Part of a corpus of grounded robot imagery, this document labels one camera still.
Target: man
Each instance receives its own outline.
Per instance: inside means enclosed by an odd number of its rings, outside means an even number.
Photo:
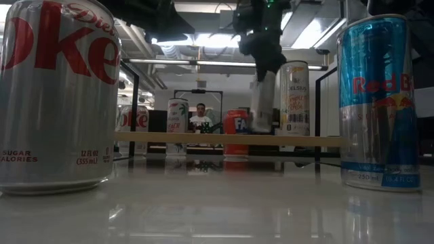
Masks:
[[[212,126],[212,120],[205,116],[205,104],[199,103],[196,106],[197,115],[190,118],[190,123],[194,126],[195,133],[201,133],[201,128],[208,123],[208,126]]]

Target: wooden shelf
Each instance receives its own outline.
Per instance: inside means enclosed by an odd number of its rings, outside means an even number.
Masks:
[[[266,146],[341,146],[339,137],[310,136],[257,136],[257,135],[220,135],[160,132],[115,132],[117,141],[168,142],[168,143],[210,143],[242,144]]]

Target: glossy tabletop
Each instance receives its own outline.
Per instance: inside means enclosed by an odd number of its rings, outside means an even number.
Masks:
[[[1,243],[434,242],[434,167],[409,194],[343,186],[338,159],[222,159],[149,155],[93,190],[2,195]]]

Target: blue and silver can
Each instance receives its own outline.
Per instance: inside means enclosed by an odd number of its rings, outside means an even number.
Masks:
[[[420,187],[407,20],[366,18],[338,36],[342,180],[376,190]]]

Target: barcode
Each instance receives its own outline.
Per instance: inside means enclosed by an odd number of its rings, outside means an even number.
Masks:
[[[288,115],[289,122],[296,123],[309,123],[309,115],[308,114],[292,114]]]

